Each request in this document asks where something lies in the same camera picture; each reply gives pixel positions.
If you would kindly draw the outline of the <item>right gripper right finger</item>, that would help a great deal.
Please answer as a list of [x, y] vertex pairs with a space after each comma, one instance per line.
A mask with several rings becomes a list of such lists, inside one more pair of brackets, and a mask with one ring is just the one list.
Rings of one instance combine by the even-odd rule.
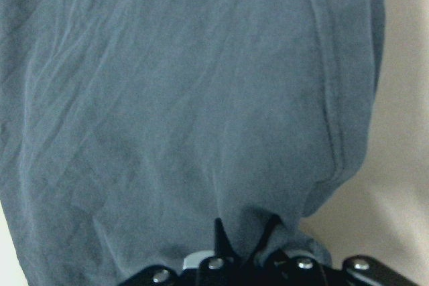
[[320, 249], [298, 229], [289, 234], [276, 214], [251, 215], [249, 228], [253, 230], [250, 237], [258, 241], [249, 255], [250, 285], [415, 285], [373, 257], [349, 257], [337, 270], [319, 263], [314, 254], [305, 250], [275, 248], [273, 242], [279, 236], [292, 246], [306, 244]]

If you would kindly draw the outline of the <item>right gripper silver left finger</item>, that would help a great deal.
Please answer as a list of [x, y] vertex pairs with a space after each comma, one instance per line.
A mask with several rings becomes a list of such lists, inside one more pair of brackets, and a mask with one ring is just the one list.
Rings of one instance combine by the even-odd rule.
[[214, 221], [214, 249], [187, 255], [181, 273], [163, 265], [152, 265], [121, 282], [125, 286], [234, 285], [240, 259], [233, 250], [222, 220]]

